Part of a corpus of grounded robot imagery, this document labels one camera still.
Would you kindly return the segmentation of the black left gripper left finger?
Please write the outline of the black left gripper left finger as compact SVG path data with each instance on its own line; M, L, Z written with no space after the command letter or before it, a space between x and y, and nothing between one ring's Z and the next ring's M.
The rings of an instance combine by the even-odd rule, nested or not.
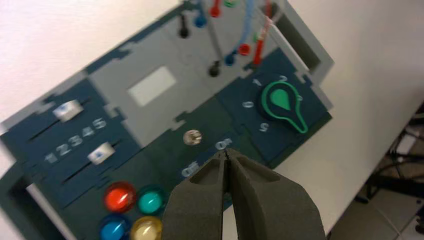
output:
M228 158L217 152L171 192L165 208L163 240L221 240Z

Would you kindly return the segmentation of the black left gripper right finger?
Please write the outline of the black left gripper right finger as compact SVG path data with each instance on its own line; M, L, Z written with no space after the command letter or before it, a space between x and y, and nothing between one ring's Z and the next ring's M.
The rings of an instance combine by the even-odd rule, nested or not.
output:
M228 190L239 240L324 240L318 207L298 183L230 148Z

